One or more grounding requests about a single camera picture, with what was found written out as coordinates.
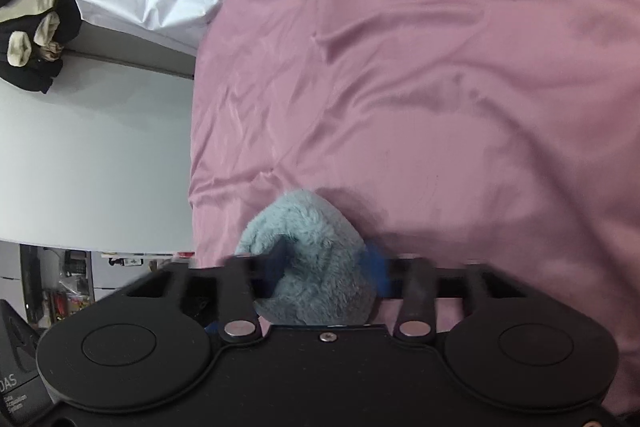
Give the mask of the black and white clothing pile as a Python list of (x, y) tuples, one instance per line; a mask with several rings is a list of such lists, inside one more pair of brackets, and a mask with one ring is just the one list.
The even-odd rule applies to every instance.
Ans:
[(1, 79), (45, 94), (81, 28), (74, 0), (1, 0)]

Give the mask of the light blue fluffy towel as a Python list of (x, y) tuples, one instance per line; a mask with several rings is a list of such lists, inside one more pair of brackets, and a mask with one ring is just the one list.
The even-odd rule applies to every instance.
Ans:
[(255, 300), (259, 315), (278, 325), (367, 323), (376, 291), (362, 271), (366, 245), (340, 210), (312, 192), (288, 192), (248, 222), (235, 252), (265, 255), (280, 239), (288, 259), (272, 295)]

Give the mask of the pink bed sheet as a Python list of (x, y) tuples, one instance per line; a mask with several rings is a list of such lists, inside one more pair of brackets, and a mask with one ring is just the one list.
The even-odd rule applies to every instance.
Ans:
[(639, 0), (224, 0), (196, 60), (195, 256), (303, 187), (386, 251), (606, 326), (639, 406)]

